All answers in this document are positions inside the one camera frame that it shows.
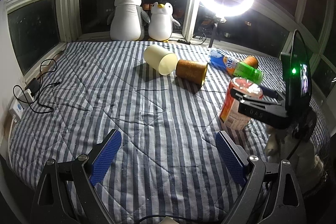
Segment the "striped blue white quilt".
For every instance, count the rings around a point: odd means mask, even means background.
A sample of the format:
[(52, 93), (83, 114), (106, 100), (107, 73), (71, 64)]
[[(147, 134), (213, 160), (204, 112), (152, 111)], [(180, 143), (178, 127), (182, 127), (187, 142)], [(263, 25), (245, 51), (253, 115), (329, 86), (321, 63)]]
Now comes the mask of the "striped blue white quilt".
[(222, 220), (240, 193), (215, 144), (230, 77), (209, 66), (202, 86), (160, 75), (143, 59), (149, 42), (73, 42), (43, 78), (41, 105), (10, 138), (13, 172), (35, 189), (48, 159), (87, 153), (113, 129), (122, 144), (98, 196), (116, 223), (172, 215)]

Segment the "black power strip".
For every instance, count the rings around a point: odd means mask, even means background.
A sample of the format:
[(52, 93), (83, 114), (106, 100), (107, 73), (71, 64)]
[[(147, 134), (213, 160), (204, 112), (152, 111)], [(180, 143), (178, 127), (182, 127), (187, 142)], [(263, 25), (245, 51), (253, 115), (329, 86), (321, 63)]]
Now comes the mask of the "black power strip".
[(182, 43), (182, 44), (186, 44), (186, 45), (190, 45), (191, 43), (185, 40), (177, 40), (178, 43)]

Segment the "cream plastic cup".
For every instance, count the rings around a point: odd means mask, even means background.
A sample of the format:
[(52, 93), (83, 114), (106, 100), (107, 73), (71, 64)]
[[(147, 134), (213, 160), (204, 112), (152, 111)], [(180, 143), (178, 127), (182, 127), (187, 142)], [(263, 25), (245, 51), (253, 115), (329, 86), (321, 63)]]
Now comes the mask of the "cream plastic cup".
[(175, 53), (156, 44), (146, 48), (143, 53), (143, 58), (150, 67), (163, 76), (172, 73), (178, 63), (178, 57)]

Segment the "small orange cup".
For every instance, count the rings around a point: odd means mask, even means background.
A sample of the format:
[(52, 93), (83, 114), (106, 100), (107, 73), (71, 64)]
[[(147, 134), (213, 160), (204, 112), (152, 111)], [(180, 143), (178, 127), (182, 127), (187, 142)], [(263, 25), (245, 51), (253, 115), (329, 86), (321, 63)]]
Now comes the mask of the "small orange cup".
[(248, 56), (243, 60), (243, 63), (253, 67), (254, 69), (258, 69), (259, 61), (254, 56)]

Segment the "orange instant noodle cup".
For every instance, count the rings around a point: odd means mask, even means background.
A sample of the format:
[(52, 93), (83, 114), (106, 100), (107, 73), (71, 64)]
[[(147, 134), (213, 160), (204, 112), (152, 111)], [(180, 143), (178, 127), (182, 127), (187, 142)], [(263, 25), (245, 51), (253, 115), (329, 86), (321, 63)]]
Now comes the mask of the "orange instant noodle cup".
[(232, 89), (237, 89), (244, 94), (259, 99), (262, 99), (263, 91), (257, 84), (241, 77), (235, 77), (229, 82), (226, 98), (219, 114), (219, 118), (222, 124), (226, 127), (229, 127), (232, 130), (241, 131), (249, 123), (250, 117), (238, 112), (239, 101), (230, 95)]

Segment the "brown cork-textured cup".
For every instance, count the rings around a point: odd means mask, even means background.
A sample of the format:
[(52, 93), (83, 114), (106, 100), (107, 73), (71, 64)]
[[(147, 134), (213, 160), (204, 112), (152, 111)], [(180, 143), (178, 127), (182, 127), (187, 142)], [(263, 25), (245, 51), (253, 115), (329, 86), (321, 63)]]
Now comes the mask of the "brown cork-textured cup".
[(207, 63), (179, 60), (175, 71), (176, 75), (181, 79), (185, 79), (199, 86), (202, 86), (205, 82), (207, 67)]

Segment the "white charger adapter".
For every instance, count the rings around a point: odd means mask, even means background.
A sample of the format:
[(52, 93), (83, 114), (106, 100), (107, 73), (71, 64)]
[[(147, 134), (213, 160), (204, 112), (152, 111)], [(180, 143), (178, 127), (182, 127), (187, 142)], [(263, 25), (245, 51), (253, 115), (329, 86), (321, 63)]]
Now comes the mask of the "white charger adapter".
[(22, 94), (18, 97), (20, 103), (31, 104), (34, 103), (34, 97), (30, 89), (24, 90)]

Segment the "small plush penguin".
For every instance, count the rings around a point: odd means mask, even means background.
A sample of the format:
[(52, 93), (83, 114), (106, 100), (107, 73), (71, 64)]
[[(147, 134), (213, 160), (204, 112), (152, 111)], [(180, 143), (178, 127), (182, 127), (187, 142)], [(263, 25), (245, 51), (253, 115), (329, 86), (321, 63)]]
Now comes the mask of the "small plush penguin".
[(181, 24), (173, 17), (173, 5), (169, 2), (154, 2), (148, 27), (150, 38), (159, 42), (167, 41), (173, 33), (174, 26), (180, 27)]

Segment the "green and blue soda bottle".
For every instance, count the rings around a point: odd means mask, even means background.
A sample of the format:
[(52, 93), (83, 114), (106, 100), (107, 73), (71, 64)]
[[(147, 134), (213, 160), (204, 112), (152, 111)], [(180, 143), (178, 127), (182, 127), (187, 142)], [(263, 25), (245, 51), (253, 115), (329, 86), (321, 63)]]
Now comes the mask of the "green and blue soda bottle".
[(262, 71), (244, 64), (243, 61), (222, 50), (210, 50), (210, 64), (217, 69), (225, 71), (231, 77), (241, 77), (256, 84), (261, 84), (264, 78)]

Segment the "large plush penguin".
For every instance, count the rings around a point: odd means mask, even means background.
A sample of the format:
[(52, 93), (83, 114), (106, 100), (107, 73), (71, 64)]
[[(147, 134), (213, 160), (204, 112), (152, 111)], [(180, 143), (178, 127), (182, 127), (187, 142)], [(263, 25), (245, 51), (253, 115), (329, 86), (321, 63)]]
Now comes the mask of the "large plush penguin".
[(142, 0), (114, 0), (114, 11), (107, 24), (112, 40), (138, 41), (145, 36), (143, 23), (150, 23), (150, 17), (141, 6)]

